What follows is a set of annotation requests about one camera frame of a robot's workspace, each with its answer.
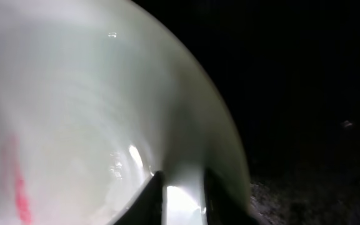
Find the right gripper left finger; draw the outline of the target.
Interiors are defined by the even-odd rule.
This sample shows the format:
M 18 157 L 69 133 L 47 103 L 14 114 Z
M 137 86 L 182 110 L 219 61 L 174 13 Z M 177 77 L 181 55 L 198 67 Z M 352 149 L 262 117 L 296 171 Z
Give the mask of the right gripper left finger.
M 155 172 L 154 176 L 140 192 L 140 195 L 129 209 L 115 221 L 114 225 L 161 225 L 163 184 L 163 172 Z

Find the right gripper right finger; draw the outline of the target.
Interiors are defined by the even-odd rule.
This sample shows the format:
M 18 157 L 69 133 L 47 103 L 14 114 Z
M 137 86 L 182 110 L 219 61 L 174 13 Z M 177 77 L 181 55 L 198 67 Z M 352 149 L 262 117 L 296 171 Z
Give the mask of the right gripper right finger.
M 211 169 L 204 170 L 204 198 L 208 225 L 259 225 L 232 200 Z

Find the large light green plate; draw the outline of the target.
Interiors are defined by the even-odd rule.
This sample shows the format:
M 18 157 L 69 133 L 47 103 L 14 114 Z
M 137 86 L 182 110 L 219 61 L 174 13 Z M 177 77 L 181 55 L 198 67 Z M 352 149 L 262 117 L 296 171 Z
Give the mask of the large light green plate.
M 162 224 L 207 224 L 204 170 L 249 214 L 231 115 L 131 1 L 0 1 L 0 224 L 114 224 L 155 172 Z

